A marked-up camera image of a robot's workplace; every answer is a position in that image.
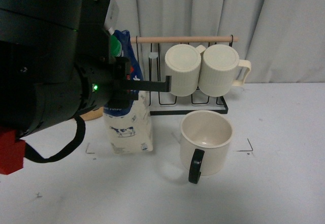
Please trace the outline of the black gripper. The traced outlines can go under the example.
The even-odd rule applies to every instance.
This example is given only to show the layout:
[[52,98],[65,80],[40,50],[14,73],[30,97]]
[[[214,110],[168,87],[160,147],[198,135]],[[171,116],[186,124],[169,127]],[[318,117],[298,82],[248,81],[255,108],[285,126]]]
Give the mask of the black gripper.
[[112,37],[122,46],[123,59],[116,58],[117,67],[123,68],[125,60],[127,58],[130,60],[130,74],[126,76],[128,80],[114,80],[113,73],[116,69],[114,66],[85,55],[81,56],[76,64],[82,83],[81,104],[75,116],[81,116],[100,107],[121,116],[128,113],[133,103],[139,99],[138,91],[171,91],[172,76],[166,76],[164,82],[139,80],[139,63],[135,58],[128,30],[116,30]]

